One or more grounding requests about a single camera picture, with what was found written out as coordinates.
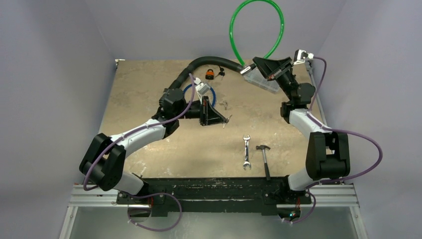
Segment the orange black padlock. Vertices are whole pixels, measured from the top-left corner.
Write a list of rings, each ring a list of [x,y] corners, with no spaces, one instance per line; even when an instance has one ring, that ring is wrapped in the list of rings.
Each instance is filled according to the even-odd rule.
[[[215,78],[215,73],[213,69],[208,69],[205,75],[205,79],[206,80],[214,80]]]

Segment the black key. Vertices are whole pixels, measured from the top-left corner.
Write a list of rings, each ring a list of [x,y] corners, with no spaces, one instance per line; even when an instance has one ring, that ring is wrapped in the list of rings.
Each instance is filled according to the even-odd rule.
[[[216,76],[224,77],[225,76],[225,69],[223,67],[219,66],[219,72]]]

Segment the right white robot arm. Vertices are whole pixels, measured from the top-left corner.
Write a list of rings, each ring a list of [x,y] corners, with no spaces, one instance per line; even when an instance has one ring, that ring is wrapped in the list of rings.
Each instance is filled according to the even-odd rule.
[[[266,81],[275,81],[288,97],[280,108],[281,117],[308,139],[305,166],[288,176],[288,184],[280,188],[280,198],[287,203],[299,196],[299,191],[323,179],[340,179],[350,173],[349,143],[346,133],[336,132],[311,114],[316,88],[299,83],[293,67],[313,59],[305,53],[295,58],[271,60],[254,57],[253,63]]]

